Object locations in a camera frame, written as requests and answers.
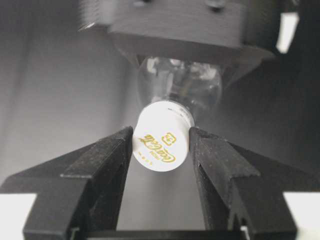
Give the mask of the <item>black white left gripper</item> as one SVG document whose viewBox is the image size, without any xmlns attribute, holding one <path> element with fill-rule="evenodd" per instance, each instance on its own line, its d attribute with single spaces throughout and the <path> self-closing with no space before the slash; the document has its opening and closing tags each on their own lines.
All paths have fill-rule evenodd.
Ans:
<svg viewBox="0 0 320 240">
<path fill-rule="evenodd" d="M 281 15 L 296 13 L 297 0 L 226 0 L 215 10 L 207 0 L 81 0 L 81 29 L 106 29 L 135 68 L 139 58 L 226 60 L 229 87 L 270 58 Z"/>
</svg>

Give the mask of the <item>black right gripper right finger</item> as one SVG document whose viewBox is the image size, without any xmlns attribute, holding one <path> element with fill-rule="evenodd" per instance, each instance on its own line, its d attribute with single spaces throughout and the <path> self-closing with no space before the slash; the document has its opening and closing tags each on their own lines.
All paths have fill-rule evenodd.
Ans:
<svg viewBox="0 0 320 240">
<path fill-rule="evenodd" d="M 317 193 L 314 176 L 199 128 L 189 131 L 205 228 L 248 228 L 252 240 L 293 240 L 298 229 L 284 193 Z"/>
</svg>

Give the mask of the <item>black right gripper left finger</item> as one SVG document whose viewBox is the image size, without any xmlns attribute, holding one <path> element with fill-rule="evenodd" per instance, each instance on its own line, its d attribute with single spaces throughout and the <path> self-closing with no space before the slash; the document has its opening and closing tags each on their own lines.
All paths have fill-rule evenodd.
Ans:
<svg viewBox="0 0 320 240">
<path fill-rule="evenodd" d="M 72 240 L 115 229 L 132 135 L 128 126 L 8 176 L 0 186 L 1 239 Z"/>
</svg>

